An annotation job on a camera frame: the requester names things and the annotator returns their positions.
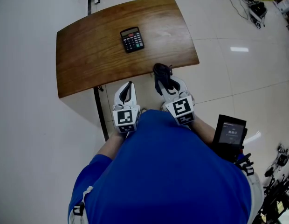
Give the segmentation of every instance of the calculator keypad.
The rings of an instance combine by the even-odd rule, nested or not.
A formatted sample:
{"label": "calculator keypad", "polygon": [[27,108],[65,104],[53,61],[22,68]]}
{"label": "calculator keypad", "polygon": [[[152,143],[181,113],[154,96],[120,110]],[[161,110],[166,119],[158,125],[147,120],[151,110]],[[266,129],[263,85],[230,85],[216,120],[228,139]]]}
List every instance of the calculator keypad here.
{"label": "calculator keypad", "polygon": [[144,48],[144,43],[139,32],[128,34],[122,37],[126,52],[133,52]]}

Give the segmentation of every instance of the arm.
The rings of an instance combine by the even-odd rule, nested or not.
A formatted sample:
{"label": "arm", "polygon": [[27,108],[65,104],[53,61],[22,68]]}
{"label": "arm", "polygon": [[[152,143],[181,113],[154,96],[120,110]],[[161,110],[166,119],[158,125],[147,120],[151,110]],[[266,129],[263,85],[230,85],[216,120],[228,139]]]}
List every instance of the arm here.
{"label": "arm", "polygon": [[195,120],[189,125],[192,131],[194,131],[205,144],[211,146],[215,129],[202,121],[199,117],[195,116]]}
{"label": "arm", "polygon": [[101,149],[98,151],[97,154],[105,155],[113,160],[116,157],[123,142],[125,141],[124,137],[125,136],[123,136],[117,130],[115,130],[111,135],[111,137],[101,147]]}

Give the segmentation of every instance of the device screen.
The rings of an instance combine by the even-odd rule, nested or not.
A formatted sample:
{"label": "device screen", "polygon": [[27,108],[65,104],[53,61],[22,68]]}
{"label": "device screen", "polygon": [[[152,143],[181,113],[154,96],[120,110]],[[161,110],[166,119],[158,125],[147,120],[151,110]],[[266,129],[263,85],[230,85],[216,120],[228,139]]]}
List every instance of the device screen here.
{"label": "device screen", "polygon": [[219,143],[240,144],[243,131],[243,125],[224,122]]}
{"label": "device screen", "polygon": [[121,32],[121,36],[126,36],[130,33],[134,33],[134,32],[138,32],[139,30],[137,28],[134,28],[134,29],[130,29],[128,31],[125,31],[125,32]]}

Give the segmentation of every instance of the wall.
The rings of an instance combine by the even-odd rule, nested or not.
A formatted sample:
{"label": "wall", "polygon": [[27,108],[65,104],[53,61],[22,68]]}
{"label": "wall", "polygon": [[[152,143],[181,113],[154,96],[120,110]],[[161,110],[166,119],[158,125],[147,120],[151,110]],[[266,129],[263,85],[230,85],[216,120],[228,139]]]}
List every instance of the wall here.
{"label": "wall", "polygon": [[56,32],[86,15],[87,0],[0,0],[0,224],[66,223],[104,143],[93,91],[57,96]]}

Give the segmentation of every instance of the strap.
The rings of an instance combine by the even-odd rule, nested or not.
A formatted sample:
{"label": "strap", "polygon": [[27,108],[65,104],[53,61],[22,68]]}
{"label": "strap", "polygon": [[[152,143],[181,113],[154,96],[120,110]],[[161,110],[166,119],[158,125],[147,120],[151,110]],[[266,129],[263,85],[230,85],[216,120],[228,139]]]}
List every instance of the strap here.
{"label": "strap", "polygon": [[253,220],[257,216],[257,213],[261,209],[262,204],[264,202],[265,199],[264,189],[256,173],[253,173],[252,175],[249,176],[244,170],[243,173],[247,178],[251,193],[251,209],[247,224],[252,224]]}
{"label": "strap", "polygon": [[247,176],[253,175],[255,173],[252,164],[253,162],[250,162],[249,157],[251,154],[245,155],[243,158],[240,160],[237,160],[234,164],[237,166],[239,169],[244,171]]}
{"label": "strap", "polygon": [[73,208],[73,211],[70,212],[69,216],[69,224],[89,224],[87,213],[85,211],[85,196],[90,193],[93,190],[92,186],[89,186],[84,192],[83,192],[83,199],[82,201],[75,205]]}

